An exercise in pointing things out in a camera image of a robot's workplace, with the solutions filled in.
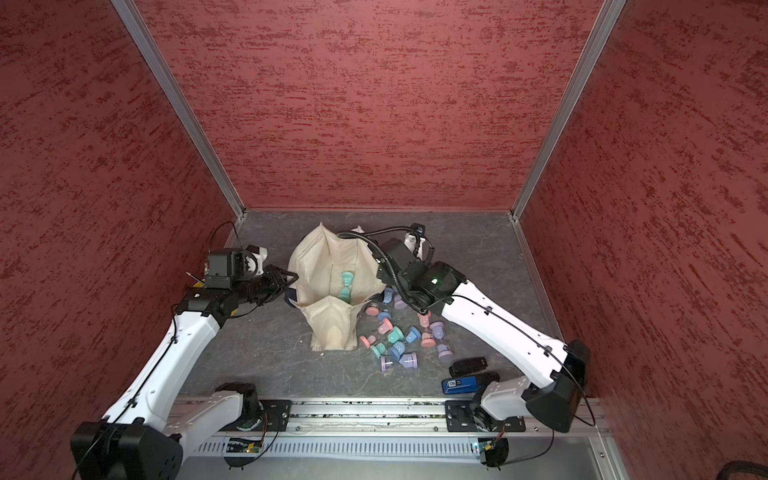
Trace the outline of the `blue stapler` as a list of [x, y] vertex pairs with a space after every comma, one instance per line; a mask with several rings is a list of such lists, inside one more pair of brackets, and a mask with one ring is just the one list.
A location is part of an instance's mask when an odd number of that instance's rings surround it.
[[441, 389], [444, 395], [475, 394], [492, 382], [499, 381], [498, 373], [486, 371], [469, 376], [444, 379], [441, 381]]

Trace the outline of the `purple hourglass pile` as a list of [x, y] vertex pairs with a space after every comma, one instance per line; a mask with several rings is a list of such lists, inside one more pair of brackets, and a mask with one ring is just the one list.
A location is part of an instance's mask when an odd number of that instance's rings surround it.
[[453, 351], [445, 342], [445, 328], [443, 322], [434, 322], [430, 325], [430, 332], [435, 340], [435, 350], [437, 353], [438, 361], [445, 365], [449, 364], [453, 359]]
[[401, 295], [396, 294], [393, 298], [393, 306], [396, 310], [403, 310], [408, 307], [408, 304]]

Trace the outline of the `teal hourglass in pile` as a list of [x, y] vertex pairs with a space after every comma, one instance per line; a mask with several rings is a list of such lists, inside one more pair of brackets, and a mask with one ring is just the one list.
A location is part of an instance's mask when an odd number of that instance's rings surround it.
[[366, 338], [369, 343], [369, 349], [376, 359], [380, 359], [387, 354], [390, 349], [398, 342], [403, 342], [405, 335], [399, 327], [394, 327], [387, 334], [374, 334]]

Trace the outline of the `blue hourglass in pile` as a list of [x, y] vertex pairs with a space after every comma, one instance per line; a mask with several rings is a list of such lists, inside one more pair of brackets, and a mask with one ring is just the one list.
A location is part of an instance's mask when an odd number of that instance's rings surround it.
[[410, 327], [408, 332], [401, 339], [390, 346], [389, 353], [397, 359], [400, 359], [406, 353], [406, 346], [420, 341], [421, 338], [421, 332], [416, 327]]

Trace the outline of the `aluminium corner post right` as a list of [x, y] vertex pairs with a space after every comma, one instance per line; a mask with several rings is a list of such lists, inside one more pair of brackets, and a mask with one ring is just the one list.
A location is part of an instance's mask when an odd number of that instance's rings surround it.
[[552, 122], [533, 161], [531, 170], [511, 210], [511, 219], [519, 223], [527, 204], [554, 153], [568, 121], [577, 106], [604, 47], [626, 5], [625, 0], [605, 0], [598, 12], [578, 61], [564, 90]]

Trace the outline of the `purple hourglass near rail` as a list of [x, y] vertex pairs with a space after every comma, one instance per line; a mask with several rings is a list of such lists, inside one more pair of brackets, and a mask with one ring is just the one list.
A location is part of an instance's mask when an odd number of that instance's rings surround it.
[[389, 373], [396, 366], [408, 370], [417, 369], [419, 366], [417, 354], [415, 352], [405, 353], [399, 358], [396, 358], [393, 355], [384, 355], [379, 359], [379, 370], [383, 374]]

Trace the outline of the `teal hourglass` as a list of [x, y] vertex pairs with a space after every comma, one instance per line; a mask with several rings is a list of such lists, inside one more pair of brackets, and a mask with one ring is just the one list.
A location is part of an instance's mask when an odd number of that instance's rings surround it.
[[342, 287], [339, 291], [338, 298], [348, 304], [352, 299], [352, 284], [354, 282], [355, 275], [351, 271], [343, 271], [341, 273]]
[[387, 334], [374, 334], [366, 338], [369, 343], [369, 349], [376, 359], [380, 359], [387, 354], [390, 349], [398, 342], [403, 342], [405, 335], [399, 327], [394, 327]]

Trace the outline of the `cream canvas bag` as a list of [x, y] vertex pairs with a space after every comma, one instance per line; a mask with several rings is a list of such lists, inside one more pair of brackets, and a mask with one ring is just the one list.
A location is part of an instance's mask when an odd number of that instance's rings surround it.
[[[378, 267], [367, 243], [356, 237], [342, 239], [322, 224], [296, 246], [289, 259], [289, 270], [298, 274], [291, 303], [312, 330], [312, 351], [357, 348], [358, 315], [372, 296], [385, 289], [377, 278]], [[350, 304], [338, 298], [343, 271], [355, 275]]]

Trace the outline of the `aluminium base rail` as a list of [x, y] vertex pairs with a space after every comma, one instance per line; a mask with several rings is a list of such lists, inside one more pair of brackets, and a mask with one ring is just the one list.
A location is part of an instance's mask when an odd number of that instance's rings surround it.
[[[170, 413], [175, 421], [201, 405], [207, 397], [182, 396]], [[390, 397], [390, 398], [294, 398], [289, 413], [278, 413], [285, 420], [288, 436], [448, 436], [474, 432], [449, 432], [448, 416], [442, 397]], [[596, 426], [574, 420], [563, 437], [613, 436], [598, 398], [589, 399]], [[551, 430], [534, 417], [526, 414], [526, 430], [521, 435], [548, 436]]]

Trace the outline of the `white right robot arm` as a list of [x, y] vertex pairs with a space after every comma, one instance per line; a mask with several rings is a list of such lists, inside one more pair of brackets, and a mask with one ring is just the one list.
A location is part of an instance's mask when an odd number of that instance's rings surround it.
[[528, 413], [546, 427], [570, 431], [585, 397], [589, 348], [566, 343], [526, 324], [445, 262], [419, 258], [392, 239], [370, 247], [377, 277], [395, 288], [417, 312], [431, 312], [471, 332], [509, 360], [522, 376], [485, 387], [480, 413], [495, 420]]

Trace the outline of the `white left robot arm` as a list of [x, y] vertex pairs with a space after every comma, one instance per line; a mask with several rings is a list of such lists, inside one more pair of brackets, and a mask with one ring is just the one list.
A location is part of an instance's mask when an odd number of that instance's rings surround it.
[[81, 423], [70, 446], [80, 479], [173, 479], [187, 455], [226, 426], [264, 437], [269, 415], [256, 388], [225, 383], [201, 405], [172, 421], [171, 410], [207, 345], [238, 307], [270, 303], [298, 280], [268, 265], [260, 274], [212, 278], [172, 309], [165, 337], [121, 397], [96, 422]]

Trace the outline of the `black stapler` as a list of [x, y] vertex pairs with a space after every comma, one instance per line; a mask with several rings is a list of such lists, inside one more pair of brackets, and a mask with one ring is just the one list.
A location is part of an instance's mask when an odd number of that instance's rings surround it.
[[471, 357], [454, 361], [449, 367], [452, 378], [471, 376], [487, 369], [488, 362], [484, 357]]

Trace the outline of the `pink hourglass pile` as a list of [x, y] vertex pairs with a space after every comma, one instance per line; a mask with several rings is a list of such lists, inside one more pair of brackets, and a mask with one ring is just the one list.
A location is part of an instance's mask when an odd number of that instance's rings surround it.
[[434, 348], [436, 346], [436, 340], [432, 335], [430, 328], [431, 313], [419, 314], [418, 320], [421, 327], [421, 346], [425, 349]]
[[371, 349], [377, 342], [384, 342], [387, 340], [390, 332], [393, 331], [393, 325], [388, 318], [382, 320], [377, 329], [369, 335], [361, 335], [359, 337], [360, 342], [366, 349]]

